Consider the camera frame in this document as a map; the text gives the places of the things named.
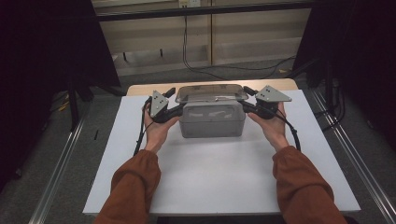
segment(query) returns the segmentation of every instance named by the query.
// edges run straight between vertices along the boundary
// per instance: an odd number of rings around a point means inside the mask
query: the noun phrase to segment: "container lid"
[[[237,84],[186,86],[178,90],[176,102],[217,102],[230,100],[246,100],[248,95],[242,86]]]

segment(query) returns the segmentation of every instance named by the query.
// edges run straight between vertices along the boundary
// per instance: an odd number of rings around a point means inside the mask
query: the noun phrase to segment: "person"
[[[125,162],[113,175],[111,192],[94,223],[146,223],[153,194],[161,171],[156,153],[166,140],[168,130],[178,121],[172,118],[155,123],[145,109],[147,144],[136,156]],[[279,103],[281,116],[286,116]],[[314,164],[285,136],[285,123],[278,118],[261,119],[247,114],[258,123],[264,136],[274,147],[273,175],[280,212],[288,224],[347,223],[335,206],[332,188]]]

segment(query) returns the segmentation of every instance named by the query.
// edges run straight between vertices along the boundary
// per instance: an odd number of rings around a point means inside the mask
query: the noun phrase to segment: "table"
[[[291,79],[172,83],[133,86],[122,99],[105,154],[98,169],[84,213],[99,212],[109,194],[112,174],[133,154],[138,136],[140,107],[153,89],[161,92],[171,87],[194,84],[248,85],[260,90],[267,84],[288,94],[286,103],[290,122],[299,132],[303,153],[317,166],[331,184],[335,203],[342,211],[358,211],[359,205],[330,150],[301,91]],[[176,105],[171,98],[170,107]],[[272,155],[262,130],[252,120],[245,120],[242,136],[229,138],[185,139],[178,125],[169,130],[158,153],[162,180],[154,195],[150,213],[156,216],[265,215],[279,213],[276,185],[272,177]],[[287,138],[293,143],[290,132]]]

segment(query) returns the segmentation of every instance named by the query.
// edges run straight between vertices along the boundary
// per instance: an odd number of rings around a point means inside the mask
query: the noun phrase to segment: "rust-colored long sleeve shirt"
[[[346,223],[333,203],[332,188],[304,154],[285,147],[273,160],[277,201],[288,224]],[[146,223],[160,178],[157,155],[140,150],[114,174],[110,196],[94,223]]]

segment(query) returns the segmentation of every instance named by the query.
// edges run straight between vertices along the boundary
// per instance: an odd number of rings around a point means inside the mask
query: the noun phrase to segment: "gray plastic container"
[[[234,137],[244,129],[246,114],[236,101],[194,102],[179,119],[185,138]]]

